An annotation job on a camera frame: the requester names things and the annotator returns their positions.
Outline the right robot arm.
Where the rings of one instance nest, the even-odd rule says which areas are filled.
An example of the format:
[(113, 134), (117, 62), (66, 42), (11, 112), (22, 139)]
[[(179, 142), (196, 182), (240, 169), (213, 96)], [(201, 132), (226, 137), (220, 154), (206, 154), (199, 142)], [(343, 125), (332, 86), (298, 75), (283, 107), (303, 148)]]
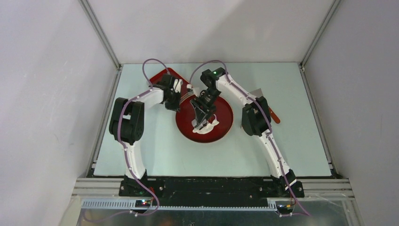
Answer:
[(242, 106), (241, 127), (247, 135), (257, 137), (263, 146), (275, 194), (285, 197), (291, 193), (297, 179), (275, 142), (266, 98), (243, 89), (223, 68), (207, 69), (200, 79), (207, 89), (190, 100), (195, 113), (193, 132), (207, 134), (218, 124), (216, 119), (212, 122), (209, 119), (215, 115), (215, 101), (222, 93), (234, 98)]

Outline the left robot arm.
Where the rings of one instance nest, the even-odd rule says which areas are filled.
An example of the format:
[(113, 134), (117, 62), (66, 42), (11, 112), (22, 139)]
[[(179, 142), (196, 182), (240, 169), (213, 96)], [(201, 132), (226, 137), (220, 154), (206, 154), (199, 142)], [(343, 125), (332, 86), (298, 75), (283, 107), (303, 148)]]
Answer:
[(135, 179), (130, 189), (137, 196), (143, 196), (149, 190), (148, 182), (142, 179), (146, 168), (140, 151), (144, 113), (158, 104), (163, 104), (167, 110), (180, 111), (182, 85), (183, 79), (164, 74), (159, 82), (144, 93), (131, 99), (119, 97), (114, 102), (109, 132), (122, 145), (127, 165), (125, 176)]

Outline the round red plate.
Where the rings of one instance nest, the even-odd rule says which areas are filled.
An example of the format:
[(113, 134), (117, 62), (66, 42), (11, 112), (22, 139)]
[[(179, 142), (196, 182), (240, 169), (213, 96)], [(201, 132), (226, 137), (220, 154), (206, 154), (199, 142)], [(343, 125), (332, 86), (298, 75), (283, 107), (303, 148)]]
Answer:
[(230, 104), (222, 97), (218, 97), (215, 101), (215, 115), (211, 117), (209, 122), (216, 119), (219, 124), (207, 134), (198, 134), (193, 132), (194, 127), (192, 126), (195, 113), (190, 101), (194, 97), (194, 95), (191, 95), (184, 99), (180, 104), (180, 111), (176, 113), (175, 120), (179, 131), (186, 138), (197, 143), (212, 143), (223, 138), (233, 125), (234, 116)]

